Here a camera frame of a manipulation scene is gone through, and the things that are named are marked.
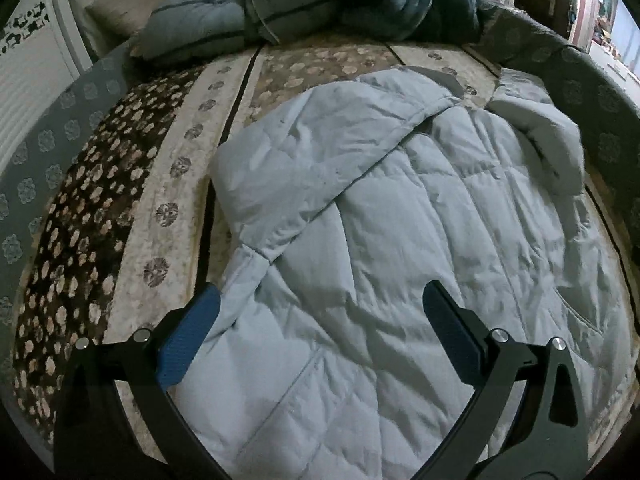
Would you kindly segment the light grey padded jacket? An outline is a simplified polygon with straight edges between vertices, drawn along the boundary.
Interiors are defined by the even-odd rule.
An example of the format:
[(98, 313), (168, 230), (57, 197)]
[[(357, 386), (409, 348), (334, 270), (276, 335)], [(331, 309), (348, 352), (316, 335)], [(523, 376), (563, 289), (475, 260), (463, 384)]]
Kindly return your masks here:
[(516, 340), (563, 338), (590, 434), (634, 385), (577, 125), (518, 70), (483, 107), (460, 94), (410, 67), (324, 84), (214, 156), (232, 255), (175, 400), (233, 478), (414, 474), (472, 393), (423, 312), (434, 280)]

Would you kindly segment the patterned brown beige bedspread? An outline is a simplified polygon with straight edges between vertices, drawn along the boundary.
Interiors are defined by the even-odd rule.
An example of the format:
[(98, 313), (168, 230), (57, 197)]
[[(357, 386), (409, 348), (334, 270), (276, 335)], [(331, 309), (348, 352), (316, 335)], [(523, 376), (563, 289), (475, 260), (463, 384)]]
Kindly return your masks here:
[[(585, 191), (620, 280), (632, 329), (637, 294), (615, 249), (638, 237), (608, 212), (596, 163), (605, 143), (639, 129), (639, 111), (591, 58), (550, 37), (526, 63), (496, 61), (484, 44), (366, 44), (314, 37), (286, 47), (223, 55), (131, 88), (100, 122), (66, 171), (41, 222), (34, 265), (17, 311), (12, 351), (14, 396), (53, 455), (56, 411), (78, 339), (125, 342), (152, 330), (171, 310), (221, 280), (232, 235), (209, 167), (222, 144), (281, 104), (334, 82), (410, 67), (449, 76), (466, 106), (483, 107), (503, 70), (539, 78), (556, 108), (578, 127)], [(634, 385), (596, 434), (588, 431), (588, 469), (614, 446), (638, 410)], [(160, 458), (126, 382), (116, 385), (142, 450)]]

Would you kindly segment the white low cabinet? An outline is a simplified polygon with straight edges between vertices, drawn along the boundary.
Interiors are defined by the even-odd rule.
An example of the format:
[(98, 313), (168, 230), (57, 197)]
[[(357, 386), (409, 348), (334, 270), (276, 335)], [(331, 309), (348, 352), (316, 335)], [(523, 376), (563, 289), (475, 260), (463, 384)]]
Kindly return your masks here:
[(640, 102), (639, 78), (622, 62), (616, 60), (614, 56), (594, 41), (590, 42), (588, 54), (597, 66), (600, 66), (631, 98), (634, 104)]

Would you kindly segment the white patterned cabinet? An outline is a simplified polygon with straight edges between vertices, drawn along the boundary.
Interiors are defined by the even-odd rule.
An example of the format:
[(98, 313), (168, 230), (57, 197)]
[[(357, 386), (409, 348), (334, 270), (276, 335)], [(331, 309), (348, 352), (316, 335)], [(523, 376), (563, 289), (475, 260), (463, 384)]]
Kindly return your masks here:
[(17, 0), (1, 19), (1, 167), (92, 65), (70, 0)]

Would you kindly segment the beige pillow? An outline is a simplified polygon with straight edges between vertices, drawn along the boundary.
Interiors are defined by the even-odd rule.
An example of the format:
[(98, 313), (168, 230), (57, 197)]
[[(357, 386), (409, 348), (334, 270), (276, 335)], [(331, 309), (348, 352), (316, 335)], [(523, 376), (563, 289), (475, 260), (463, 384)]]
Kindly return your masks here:
[(105, 30), (117, 36), (137, 35), (152, 12), (164, 0), (96, 0), (87, 6), (88, 14)]

